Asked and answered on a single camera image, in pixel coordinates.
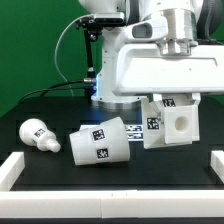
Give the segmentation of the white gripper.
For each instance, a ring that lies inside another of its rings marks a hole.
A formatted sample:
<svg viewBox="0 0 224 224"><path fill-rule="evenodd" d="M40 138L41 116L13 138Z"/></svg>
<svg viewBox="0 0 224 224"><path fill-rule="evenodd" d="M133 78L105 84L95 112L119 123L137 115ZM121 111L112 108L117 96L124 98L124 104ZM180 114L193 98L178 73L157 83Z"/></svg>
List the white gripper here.
<svg viewBox="0 0 224 224"><path fill-rule="evenodd" d="M118 53L112 91L124 96L192 93L190 104L199 105L200 93L224 92L224 46L199 45L190 56L161 56L155 44L128 44ZM161 110L162 95L152 97Z"/></svg>

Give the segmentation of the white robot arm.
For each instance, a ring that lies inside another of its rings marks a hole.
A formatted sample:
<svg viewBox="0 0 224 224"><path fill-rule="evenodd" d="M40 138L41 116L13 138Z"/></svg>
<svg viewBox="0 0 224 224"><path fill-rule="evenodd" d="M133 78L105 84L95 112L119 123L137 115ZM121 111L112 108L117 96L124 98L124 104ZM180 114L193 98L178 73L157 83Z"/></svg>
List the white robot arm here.
<svg viewBox="0 0 224 224"><path fill-rule="evenodd" d="M210 39L221 0L78 1L90 36L102 37L95 105L193 107L224 93L224 45Z"/></svg>

